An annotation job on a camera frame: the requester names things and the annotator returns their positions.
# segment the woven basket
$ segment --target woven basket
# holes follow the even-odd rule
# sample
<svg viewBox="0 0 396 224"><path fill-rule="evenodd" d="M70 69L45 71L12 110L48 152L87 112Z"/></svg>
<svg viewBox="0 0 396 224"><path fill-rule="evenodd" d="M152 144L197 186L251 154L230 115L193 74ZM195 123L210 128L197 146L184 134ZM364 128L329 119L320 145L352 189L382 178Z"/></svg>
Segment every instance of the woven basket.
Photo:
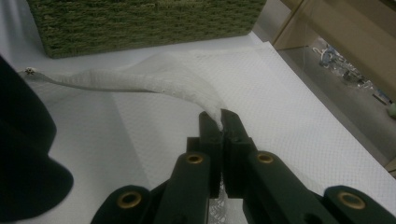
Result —
<svg viewBox="0 0 396 224"><path fill-rule="evenodd" d="M27 0L62 58L248 34L265 0Z"/></svg>

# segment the screw hole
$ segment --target screw hole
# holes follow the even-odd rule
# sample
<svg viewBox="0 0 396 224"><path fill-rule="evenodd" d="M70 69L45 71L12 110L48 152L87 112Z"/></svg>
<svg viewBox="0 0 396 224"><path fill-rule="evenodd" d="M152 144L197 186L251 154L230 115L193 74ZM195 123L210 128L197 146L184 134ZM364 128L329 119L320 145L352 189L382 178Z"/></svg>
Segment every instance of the screw hole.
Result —
<svg viewBox="0 0 396 224"><path fill-rule="evenodd" d="M321 219L313 214L305 214L304 221L306 224L322 224Z"/></svg>
<svg viewBox="0 0 396 224"><path fill-rule="evenodd" d="M341 201L341 203L353 209L363 209L366 207L366 203L363 201L363 199L356 196L355 194L343 191L338 194L338 199Z"/></svg>
<svg viewBox="0 0 396 224"><path fill-rule="evenodd" d="M257 159L259 159L259 161L263 163L271 163L274 161L274 158L266 153L260 153L257 156Z"/></svg>
<svg viewBox="0 0 396 224"><path fill-rule="evenodd" d="M201 163L203 160L204 160L204 158L202 158L202 156L200 156L200 155L190 155L190 156L187 158L187 161L188 161L189 163L192 163L192 164Z"/></svg>
<svg viewBox="0 0 396 224"><path fill-rule="evenodd" d="M117 199L117 205L120 208L133 208L142 201L142 195L136 191L128 191L120 195Z"/></svg>

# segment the black fabric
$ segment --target black fabric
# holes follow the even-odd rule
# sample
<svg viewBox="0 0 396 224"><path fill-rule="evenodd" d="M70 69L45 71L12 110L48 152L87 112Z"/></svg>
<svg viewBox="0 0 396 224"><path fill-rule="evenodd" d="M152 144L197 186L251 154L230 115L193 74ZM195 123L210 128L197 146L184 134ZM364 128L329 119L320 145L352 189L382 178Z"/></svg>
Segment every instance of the black fabric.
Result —
<svg viewBox="0 0 396 224"><path fill-rule="evenodd" d="M55 124L0 57L0 222L36 217L60 203L73 176L48 153Z"/></svg>

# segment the white table surface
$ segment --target white table surface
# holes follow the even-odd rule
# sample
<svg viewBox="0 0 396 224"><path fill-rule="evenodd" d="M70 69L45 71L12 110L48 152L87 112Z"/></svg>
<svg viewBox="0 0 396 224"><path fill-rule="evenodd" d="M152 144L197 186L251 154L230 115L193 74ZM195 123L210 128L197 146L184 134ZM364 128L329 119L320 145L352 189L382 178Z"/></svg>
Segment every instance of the white table surface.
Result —
<svg viewBox="0 0 396 224"><path fill-rule="evenodd" d="M49 71L115 68L138 63L159 52L261 45L260 39L251 33L52 60L44 54L27 4L22 0L0 2L0 53L16 70L26 66ZM329 186L346 184L366 192L395 215L396 181L271 46L257 48L262 60L249 54L256 61L247 60L240 65L246 67L246 74L238 73L239 64L228 64L224 71L220 64L233 62L226 62L231 60L226 54L209 53L217 58L205 61L212 67L218 63L219 75L230 74L230 80L212 78L211 84L216 85L229 108L240 115L257 147L275 152L317 193ZM185 150L186 137L198 136L198 114L202 109L169 96L82 91L40 82L29 84L45 103L58 128L50 155L72 172L75 186L59 206L21 223L89 223L97 206L113 190L128 184L152 189L168 178L177 155Z"/></svg>

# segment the white cloth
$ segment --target white cloth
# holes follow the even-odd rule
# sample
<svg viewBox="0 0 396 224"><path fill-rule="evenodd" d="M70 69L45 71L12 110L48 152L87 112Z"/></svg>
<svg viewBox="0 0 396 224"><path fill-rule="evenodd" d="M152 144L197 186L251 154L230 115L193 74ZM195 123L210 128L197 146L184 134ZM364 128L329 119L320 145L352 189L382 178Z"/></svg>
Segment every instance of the white cloth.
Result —
<svg viewBox="0 0 396 224"><path fill-rule="evenodd" d="M347 185L396 215L396 181L269 43L173 55L203 70L198 76L240 116L258 149L279 156L309 189L322 194ZM186 138L199 134L202 109L173 97L29 84L58 128L50 155L72 172L75 186L47 214L18 223L89 223L115 189L129 184L152 189L169 178ZM217 223L246 223L240 201L226 201L225 207L227 218Z"/></svg>
<svg viewBox="0 0 396 224"><path fill-rule="evenodd" d="M154 91L198 104L222 130L221 109L227 108L216 90L200 78L190 54L163 53L117 70L90 69L79 73L35 73L48 82L91 91Z"/></svg>

